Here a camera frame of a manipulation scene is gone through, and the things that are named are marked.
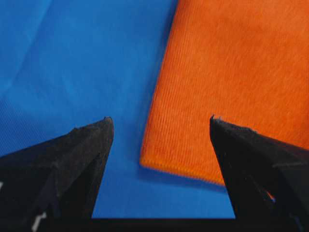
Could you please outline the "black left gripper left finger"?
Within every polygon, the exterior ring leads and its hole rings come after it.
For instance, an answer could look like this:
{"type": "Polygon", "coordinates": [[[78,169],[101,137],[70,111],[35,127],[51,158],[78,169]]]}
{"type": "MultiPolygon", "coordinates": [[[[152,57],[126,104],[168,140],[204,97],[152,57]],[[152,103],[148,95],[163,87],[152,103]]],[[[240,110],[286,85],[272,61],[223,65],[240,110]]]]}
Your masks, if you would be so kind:
{"type": "Polygon", "coordinates": [[[41,220],[91,219],[114,138],[110,117],[0,159],[0,229],[35,232],[41,220]]]}

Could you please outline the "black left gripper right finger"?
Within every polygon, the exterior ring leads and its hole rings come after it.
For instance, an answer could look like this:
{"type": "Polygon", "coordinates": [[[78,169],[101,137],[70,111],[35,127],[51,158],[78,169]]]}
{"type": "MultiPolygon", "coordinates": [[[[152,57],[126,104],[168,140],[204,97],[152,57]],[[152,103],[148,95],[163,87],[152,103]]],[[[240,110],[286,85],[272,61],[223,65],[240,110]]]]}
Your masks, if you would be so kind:
{"type": "Polygon", "coordinates": [[[233,228],[308,231],[308,150],[214,117],[210,140],[235,214],[233,228]]]}

